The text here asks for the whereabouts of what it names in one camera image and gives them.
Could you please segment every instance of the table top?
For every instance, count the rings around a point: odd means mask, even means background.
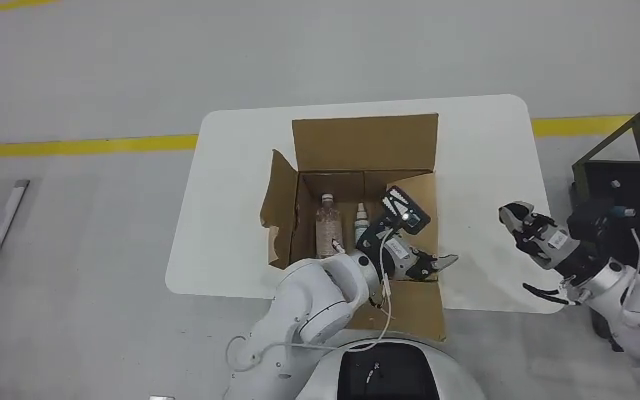
[[[259,212],[271,149],[296,166],[291,121],[438,113],[439,252],[460,256],[440,275],[450,309],[553,313],[522,288],[560,275],[515,248],[498,221],[514,200],[549,214],[526,104],[512,95],[216,111],[202,123],[166,273],[179,294],[271,298],[282,271],[267,264]]]

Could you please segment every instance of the gray floor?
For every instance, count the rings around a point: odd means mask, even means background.
[[[191,157],[0,158],[0,204],[32,179],[0,252],[0,399],[220,398],[224,344],[268,304],[165,287]],[[445,348],[490,399],[638,399],[585,310],[446,318]]]

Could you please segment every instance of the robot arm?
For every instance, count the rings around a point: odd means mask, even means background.
[[[607,214],[612,210],[605,208]],[[523,284],[524,288],[549,301],[584,303],[593,308],[607,320],[613,337],[625,352],[636,361],[640,360],[640,275],[632,267],[612,258],[599,257],[586,243],[574,238],[600,237],[609,216],[597,212],[595,218],[588,218],[587,224],[570,218],[568,229],[549,217],[534,213],[533,206],[524,202],[507,204],[498,210],[498,214],[519,250],[541,268],[562,275],[561,285],[569,300],[554,297],[559,294],[558,290],[544,291],[527,284]],[[636,240],[636,243],[640,249],[640,241]]]
[[[285,271],[267,315],[228,361],[234,371],[226,400],[295,398],[321,350],[332,350],[322,347],[325,341],[380,288],[375,268],[360,252],[301,260]]]

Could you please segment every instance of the small bottle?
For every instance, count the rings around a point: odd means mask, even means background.
[[[333,204],[332,194],[322,195],[322,207],[316,212],[316,254],[318,258],[327,258],[336,254],[332,241],[342,241],[342,218]]]
[[[360,236],[369,227],[369,218],[367,217],[367,210],[364,208],[364,203],[358,203],[358,212],[356,213],[356,222],[354,223],[356,228],[356,243],[360,240]]]

